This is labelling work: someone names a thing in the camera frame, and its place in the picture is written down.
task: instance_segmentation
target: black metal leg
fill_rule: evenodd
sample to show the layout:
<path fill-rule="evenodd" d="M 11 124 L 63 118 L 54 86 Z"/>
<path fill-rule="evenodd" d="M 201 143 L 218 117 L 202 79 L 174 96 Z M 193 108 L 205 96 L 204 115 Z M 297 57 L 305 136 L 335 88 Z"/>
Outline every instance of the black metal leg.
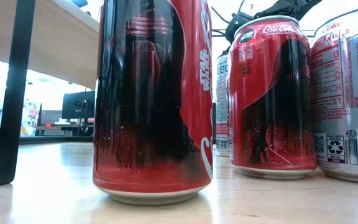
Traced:
<path fill-rule="evenodd" d="M 16 173 L 35 0 L 17 0 L 0 132 L 0 185 Z"/>

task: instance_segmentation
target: diet coke can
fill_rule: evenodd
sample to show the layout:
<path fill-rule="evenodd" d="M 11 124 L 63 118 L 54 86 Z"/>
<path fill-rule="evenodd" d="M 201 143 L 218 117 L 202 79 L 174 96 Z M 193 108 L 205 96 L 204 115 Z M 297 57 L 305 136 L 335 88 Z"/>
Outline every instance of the diet coke can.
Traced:
<path fill-rule="evenodd" d="M 312 45 L 319 168 L 330 177 L 358 182 L 358 9 L 321 26 Z"/>
<path fill-rule="evenodd" d="M 308 39 L 298 21 L 270 16 L 242 26 L 230 48 L 232 165 L 242 174 L 299 179 L 316 169 Z"/>
<path fill-rule="evenodd" d="M 229 156 L 229 130 L 227 128 L 227 51 L 218 57 L 218 80 L 216 82 L 216 151 L 220 156 Z"/>
<path fill-rule="evenodd" d="M 212 179 L 208 4 L 105 0 L 103 7 L 93 182 L 124 203 L 188 200 Z"/>

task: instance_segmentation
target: lightsaber graphic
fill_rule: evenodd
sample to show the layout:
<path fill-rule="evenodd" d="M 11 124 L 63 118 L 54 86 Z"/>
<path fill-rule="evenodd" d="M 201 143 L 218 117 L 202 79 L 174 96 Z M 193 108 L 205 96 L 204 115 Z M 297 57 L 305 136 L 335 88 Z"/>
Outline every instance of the lightsaber graphic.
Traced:
<path fill-rule="evenodd" d="M 278 155 L 278 156 L 279 156 L 280 158 L 282 158 L 285 162 L 287 162 L 287 163 L 289 163 L 290 165 L 292 165 L 292 163 L 291 163 L 288 159 L 282 157 L 279 153 L 275 152 L 272 148 L 268 147 L 267 149 L 270 149 L 272 152 L 274 152 L 274 154 Z"/>

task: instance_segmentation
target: table surface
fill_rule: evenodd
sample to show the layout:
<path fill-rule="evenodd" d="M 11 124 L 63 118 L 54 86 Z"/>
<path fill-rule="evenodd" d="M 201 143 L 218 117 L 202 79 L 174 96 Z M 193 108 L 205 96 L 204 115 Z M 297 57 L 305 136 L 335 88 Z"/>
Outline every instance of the table surface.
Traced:
<path fill-rule="evenodd" d="M 358 183 L 320 170 L 256 179 L 214 156 L 214 179 L 196 198 L 139 207 L 100 192 L 91 165 L 90 143 L 21 146 L 14 182 L 0 187 L 0 223 L 358 223 Z"/>
<path fill-rule="evenodd" d="M 0 0 L 0 61 L 9 62 L 16 1 Z M 99 23 L 67 0 L 35 1 L 29 69 L 95 88 Z"/>

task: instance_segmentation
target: can lid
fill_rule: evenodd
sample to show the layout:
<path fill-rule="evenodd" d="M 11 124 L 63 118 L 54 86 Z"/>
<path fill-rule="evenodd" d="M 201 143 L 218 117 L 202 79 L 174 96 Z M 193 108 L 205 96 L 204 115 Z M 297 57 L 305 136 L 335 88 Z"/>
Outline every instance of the can lid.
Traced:
<path fill-rule="evenodd" d="M 346 15 L 348 15 L 348 14 L 350 14 L 350 13 L 353 13 L 353 12 L 358 12 L 358 9 L 351 10 L 351 11 L 349 11 L 349 12 L 342 13 L 342 14 L 340 14 L 340 15 L 338 15 L 338 16 L 332 18 L 332 19 L 327 20 L 327 22 L 325 22 L 323 25 L 321 25 L 319 28 L 316 29 L 316 31 L 314 32 L 314 35 L 316 35 L 316 34 L 317 34 L 317 31 L 318 31 L 320 28 L 322 28 L 323 26 L 325 26 L 327 23 L 329 23 L 329 22 L 331 22 L 331 21 L 333 21 L 333 20 L 335 20 L 335 19 L 337 19 L 337 18 L 339 18 L 339 17 L 346 16 Z"/>
<path fill-rule="evenodd" d="M 265 16 L 265 17 L 262 17 L 259 19 L 254 19 L 254 20 L 249 21 L 246 24 L 240 26 L 240 28 L 238 28 L 236 33 L 234 34 L 234 38 L 236 38 L 236 35 L 240 32 L 240 30 L 242 30 L 243 28 L 245 28 L 251 24 L 254 24 L 254 23 L 260 22 L 260 21 L 265 21 L 265 20 L 273 20 L 273 19 L 286 19 L 286 20 L 296 23 L 296 25 L 299 26 L 299 21 L 295 18 L 290 17 L 290 16 Z"/>

